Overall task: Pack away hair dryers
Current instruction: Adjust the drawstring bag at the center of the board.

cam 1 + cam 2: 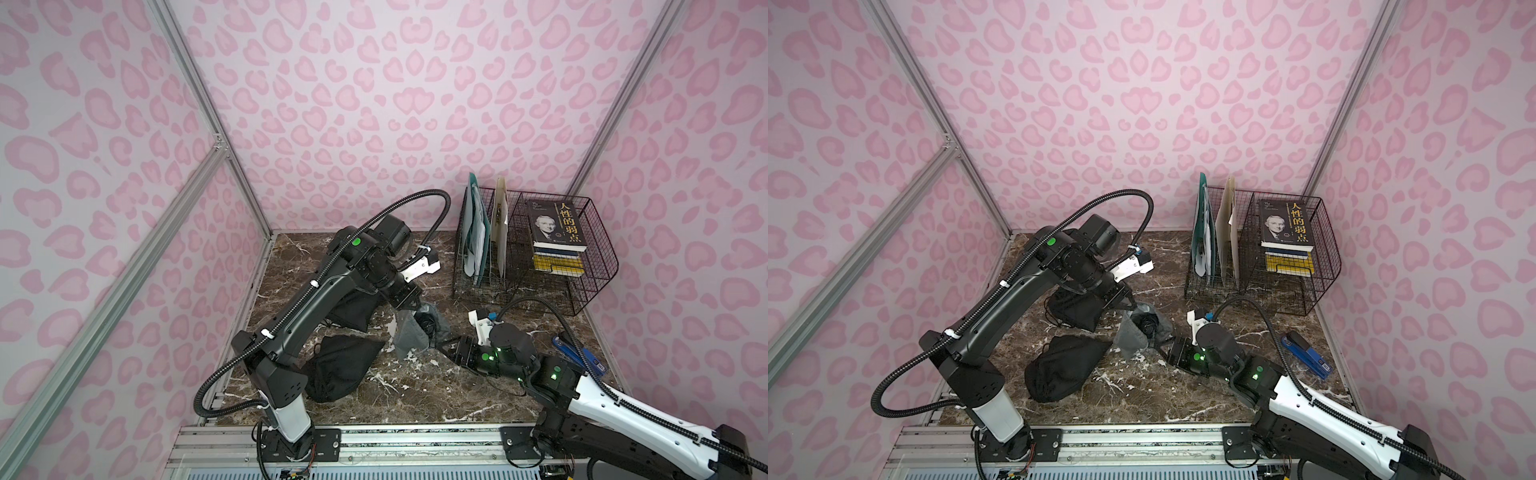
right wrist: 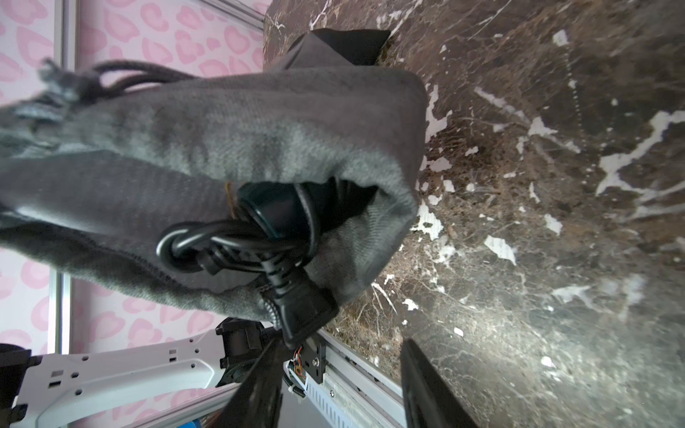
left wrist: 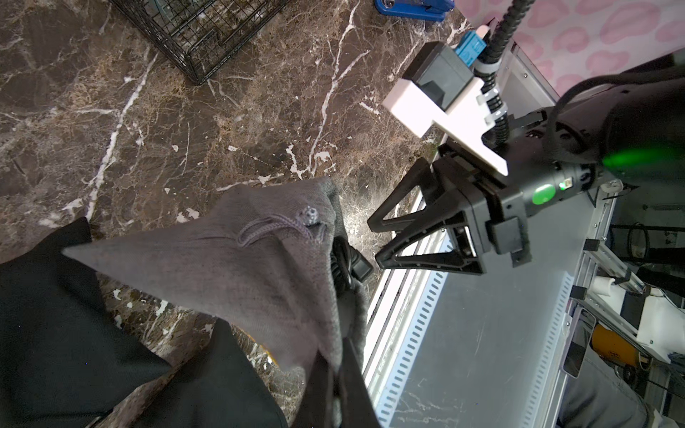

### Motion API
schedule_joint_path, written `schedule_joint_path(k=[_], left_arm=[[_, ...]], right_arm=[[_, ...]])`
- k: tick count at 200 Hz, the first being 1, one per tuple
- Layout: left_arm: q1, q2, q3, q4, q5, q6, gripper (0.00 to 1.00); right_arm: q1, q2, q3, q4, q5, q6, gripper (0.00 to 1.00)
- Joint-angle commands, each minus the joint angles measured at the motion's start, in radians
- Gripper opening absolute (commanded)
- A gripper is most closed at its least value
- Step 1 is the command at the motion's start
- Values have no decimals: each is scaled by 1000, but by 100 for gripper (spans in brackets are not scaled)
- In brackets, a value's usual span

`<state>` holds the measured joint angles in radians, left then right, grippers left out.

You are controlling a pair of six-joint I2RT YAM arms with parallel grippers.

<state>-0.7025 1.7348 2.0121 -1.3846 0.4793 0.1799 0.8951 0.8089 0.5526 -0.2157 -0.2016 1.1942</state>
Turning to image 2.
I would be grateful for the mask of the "dark green hair dryer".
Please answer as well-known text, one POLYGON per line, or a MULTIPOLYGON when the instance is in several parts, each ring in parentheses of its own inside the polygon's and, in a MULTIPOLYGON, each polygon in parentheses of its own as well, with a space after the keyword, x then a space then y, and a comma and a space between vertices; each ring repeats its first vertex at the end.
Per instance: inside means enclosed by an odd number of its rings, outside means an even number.
POLYGON ((178 223, 162 233, 156 255, 185 274, 223 270, 257 274, 273 323, 289 348, 304 342, 339 312, 333 294, 306 273, 322 235, 357 217, 376 187, 340 178, 317 183, 248 183, 237 191, 237 219, 178 223))

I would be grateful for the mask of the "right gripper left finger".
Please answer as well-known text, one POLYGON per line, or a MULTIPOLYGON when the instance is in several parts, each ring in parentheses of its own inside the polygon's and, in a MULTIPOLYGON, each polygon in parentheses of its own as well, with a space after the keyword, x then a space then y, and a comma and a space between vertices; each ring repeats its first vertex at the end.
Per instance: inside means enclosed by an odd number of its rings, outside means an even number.
POLYGON ((219 359, 220 388, 237 390, 217 413, 212 427, 275 427, 282 407, 283 363, 289 353, 280 333, 223 333, 224 357, 219 359))

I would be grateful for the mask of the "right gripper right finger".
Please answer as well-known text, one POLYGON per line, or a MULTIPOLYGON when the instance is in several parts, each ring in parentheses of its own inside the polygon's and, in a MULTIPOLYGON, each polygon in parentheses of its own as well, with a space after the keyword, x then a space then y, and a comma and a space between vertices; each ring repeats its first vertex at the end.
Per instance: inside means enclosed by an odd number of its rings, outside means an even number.
POLYGON ((409 428, 476 428, 415 341, 401 346, 401 388, 409 428))

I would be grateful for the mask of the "black pouch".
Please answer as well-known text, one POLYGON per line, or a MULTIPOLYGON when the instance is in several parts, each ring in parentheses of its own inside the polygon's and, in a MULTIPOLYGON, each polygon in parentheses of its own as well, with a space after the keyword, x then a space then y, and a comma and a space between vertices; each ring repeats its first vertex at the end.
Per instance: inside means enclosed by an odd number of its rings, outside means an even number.
POLYGON ((298 37, 267 71, 375 66, 390 36, 390 30, 312 30, 298 37))

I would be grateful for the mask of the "grey hair dryer pouch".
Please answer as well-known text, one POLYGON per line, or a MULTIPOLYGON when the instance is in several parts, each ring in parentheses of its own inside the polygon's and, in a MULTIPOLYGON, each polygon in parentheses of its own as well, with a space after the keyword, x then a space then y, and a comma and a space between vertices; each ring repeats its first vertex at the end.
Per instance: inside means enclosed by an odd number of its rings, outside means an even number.
POLYGON ((427 94, 381 67, 185 78, 118 94, 47 64, 45 89, 1 110, 1 244, 132 297, 264 320, 246 275, 181 276, 155 244, 228 214, 228 183, 373 187, 307 267, 340 304, 365 292, 415 223, 427 94))

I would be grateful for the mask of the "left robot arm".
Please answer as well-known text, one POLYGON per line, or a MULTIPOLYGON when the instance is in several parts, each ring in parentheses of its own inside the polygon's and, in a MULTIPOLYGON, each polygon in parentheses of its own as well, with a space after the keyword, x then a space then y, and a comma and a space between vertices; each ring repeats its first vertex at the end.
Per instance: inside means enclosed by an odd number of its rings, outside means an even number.
POLYGON ((1 346, 1 425, 63 427, 168 393, 239 383, 280 331, 225 319, 175 342, 120 351, 34 355, 1 346))

